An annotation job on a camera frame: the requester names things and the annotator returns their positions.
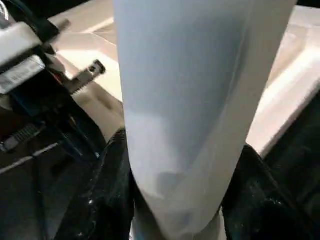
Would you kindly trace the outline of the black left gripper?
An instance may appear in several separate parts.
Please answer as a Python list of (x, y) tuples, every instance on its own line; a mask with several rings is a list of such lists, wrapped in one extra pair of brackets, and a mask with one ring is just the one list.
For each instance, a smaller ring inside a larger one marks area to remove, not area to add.
[(75, 76), (67, 76), (52, 45), (68, 26), (68, 20), (52, 23), (38, 16), (23, 0), (1, 1), (0, 94), (27, 119), (22, 128), (1, 139), (3, 152), (42, 132), (62, 144), (55, 130), (59, 119), (69, 114), (90, 118), (73, 96), (104, 75), (106, 68), (95, 60)]

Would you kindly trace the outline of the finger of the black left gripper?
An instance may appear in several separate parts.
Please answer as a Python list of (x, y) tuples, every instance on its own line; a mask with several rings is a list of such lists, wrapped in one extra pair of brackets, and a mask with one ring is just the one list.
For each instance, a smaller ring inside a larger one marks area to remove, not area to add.
[(64, 115), (55, 123), (55, 130), (62, 148), (78, 161), (97, 161), (107, 145), (100, 128), (87, 115)]

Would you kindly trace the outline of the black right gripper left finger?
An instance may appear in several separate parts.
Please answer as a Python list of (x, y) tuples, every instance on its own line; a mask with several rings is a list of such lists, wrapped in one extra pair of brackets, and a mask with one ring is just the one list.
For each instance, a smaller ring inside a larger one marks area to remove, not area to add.
[(134, 211), (127, 134), (120, 128), (83, 176), (54, 238), (128, 240)]

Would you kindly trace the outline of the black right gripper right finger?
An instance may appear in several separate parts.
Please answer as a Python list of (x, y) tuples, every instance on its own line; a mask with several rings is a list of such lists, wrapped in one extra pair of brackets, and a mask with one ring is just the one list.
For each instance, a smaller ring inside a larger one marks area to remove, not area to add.
[(223, 198), (228, 240), (318, 240), (320, 226), (250, 145), (245, 145)]

